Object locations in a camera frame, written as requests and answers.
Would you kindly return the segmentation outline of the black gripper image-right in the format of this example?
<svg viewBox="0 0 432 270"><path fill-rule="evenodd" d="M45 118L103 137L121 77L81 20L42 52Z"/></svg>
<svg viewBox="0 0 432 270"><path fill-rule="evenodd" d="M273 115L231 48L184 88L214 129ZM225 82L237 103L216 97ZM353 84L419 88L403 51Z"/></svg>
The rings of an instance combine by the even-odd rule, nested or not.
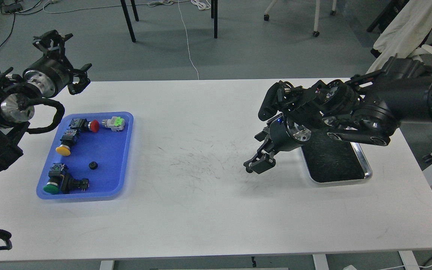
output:
<svg viewBox="0 0 432 270"><path fill-rule="evenodd" d="M251 159L244 162L244 167L261 174L275 167L275 152L291 152L307 144L311 138L311 130L285 116L274 116L254 138L262 142L262 145Z"/></svg>

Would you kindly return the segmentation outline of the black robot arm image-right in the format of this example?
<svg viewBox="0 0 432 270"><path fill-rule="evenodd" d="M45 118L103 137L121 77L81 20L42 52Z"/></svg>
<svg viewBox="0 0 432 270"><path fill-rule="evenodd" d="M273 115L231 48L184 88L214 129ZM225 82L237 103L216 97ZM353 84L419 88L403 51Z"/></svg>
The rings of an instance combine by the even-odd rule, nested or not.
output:
<svg viewBox="0 0 432 270"><path fill-rule="evenodd" d="M266 92L258 118L266 127L255 136L262 145L244 162L248 173L274 168L276 154L312 145L319 133L387 146L401 123L432 123L432 67L390 57L381 69L346 82L319 80L303 88L278 81Z"/></svg>

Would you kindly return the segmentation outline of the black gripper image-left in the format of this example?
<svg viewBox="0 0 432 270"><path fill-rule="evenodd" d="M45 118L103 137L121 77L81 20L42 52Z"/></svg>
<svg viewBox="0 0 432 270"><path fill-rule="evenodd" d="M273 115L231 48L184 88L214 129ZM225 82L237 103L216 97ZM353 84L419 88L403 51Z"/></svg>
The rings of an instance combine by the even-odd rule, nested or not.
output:
<svg viewBox="0 0 432 270"><path fill-rule="evenodd" d="M72 33L61 35L57 30L34 36L32 44L43 56L24 70L23 79L45 98L57 96L65 87L71 95L77 95L91 83L87 71L92 64L76 69L65 55L65 43L73 36Z"/></svg>

